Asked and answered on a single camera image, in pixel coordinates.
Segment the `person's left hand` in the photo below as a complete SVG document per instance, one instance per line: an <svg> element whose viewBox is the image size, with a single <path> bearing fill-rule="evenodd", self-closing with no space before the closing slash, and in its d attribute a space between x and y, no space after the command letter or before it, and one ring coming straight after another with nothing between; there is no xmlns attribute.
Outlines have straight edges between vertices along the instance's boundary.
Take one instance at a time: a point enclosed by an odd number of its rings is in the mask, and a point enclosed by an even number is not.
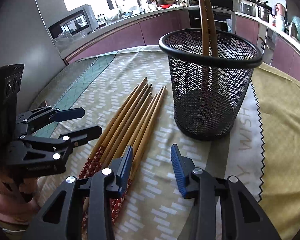
<svg viewBox="0 0 300 240"><path fill-rule="evenodd" d="M11 224L29 224L40 209L35 197L30 202L18 199L16 193L7 187L13 180L4 171L0 171L0 221Z"/></svg>

